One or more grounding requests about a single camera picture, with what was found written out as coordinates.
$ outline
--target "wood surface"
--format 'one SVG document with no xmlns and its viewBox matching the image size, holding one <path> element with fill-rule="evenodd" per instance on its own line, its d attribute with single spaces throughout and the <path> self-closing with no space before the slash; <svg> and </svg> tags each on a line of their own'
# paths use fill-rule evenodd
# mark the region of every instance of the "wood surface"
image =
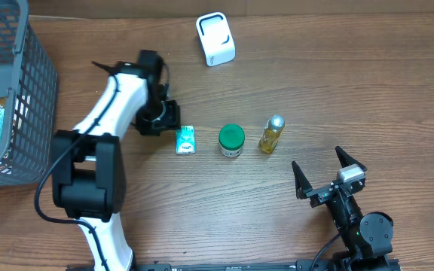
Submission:
<svg viewBox="0 0 434 271">
<path fill-rule="evenodd" d="M 74 18 L 434 12 L 434 0 L 29 0 L 33 15 Z"/>
<path fill-rule="evenodd" d="M 434 14 L 230 18 L 237 57 L 206 67 L 195 18 L 34 22 L 60 73 L 57 129 L 82 120 L 105 89 L 90 61 L 131 61 L 157 50 L 170 66 L 182 124 L 197 153 L 176 156 L 172 132 L 122 143 L 125 235 L 140 263 L 261 263 L 312 258 L 336 233 L 324 206 L 295 198 L 291 161 L 314 187 L 339 169 L 334 147 L 368 168 L 356 195 L 363 213 L 395 221 L 392 258 L 434 270 Z M 275 152 L 257 149 L 282 114 Z M 217 149 L 219 129 L 246 132 L 236 159 Z M 0 270 L 64 270 L 93 262 L 74 225 L 40 219 L 36 185 L 0 187 Z M 50 185 L 43 210 L 64 218 Z M 344 249 L 336 242 L 325 257 Z"/>
</svg>

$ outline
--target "can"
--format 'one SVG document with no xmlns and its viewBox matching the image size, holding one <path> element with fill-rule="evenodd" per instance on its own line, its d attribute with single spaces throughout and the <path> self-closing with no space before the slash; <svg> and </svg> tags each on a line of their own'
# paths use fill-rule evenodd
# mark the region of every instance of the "can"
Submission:
<svg viewBox="0 0 434 271">
<path fill-rule="evenodd" d="M 237 124 L 227 124 L 219 133 L 219 150 L 226 157 L 237 157 L 242 153 L 246 134 Z"/>
</svg>

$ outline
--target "robotic arm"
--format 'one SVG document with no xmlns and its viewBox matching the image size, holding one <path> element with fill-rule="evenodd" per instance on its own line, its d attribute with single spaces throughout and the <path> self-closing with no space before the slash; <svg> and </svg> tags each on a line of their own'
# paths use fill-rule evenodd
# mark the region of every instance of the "robotic arm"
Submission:
<svg viewBox="0 0 434 271">
<path fill-rule="evenodd" d="M 135 259 L 124 237 L 120 219 L 126 180 L 120 141 L 132 119 L 142 135 L 158 136 L 180 128 L 180 108 L 167 100 L 167 85 L 160 85 L 163 60 L 154 51 L 142 50 L 137 63 L 118 62 L 114 67 L 95 63 L 110 76 L 105 92 L 73 131 L 58 131 L 52 141 L 53 161 L 87 131 L 75 149 L 65 155 L 53 171 L 53 201 L 69 218 L 85 221 L 99 238 L 102 254 L 86 227 L 80 225 L 95 258 L 95 267 L 80 270 L 134 269 Z M 74 163 L 93 161 L 96 170 L 76 169 Z"/>
</svg>

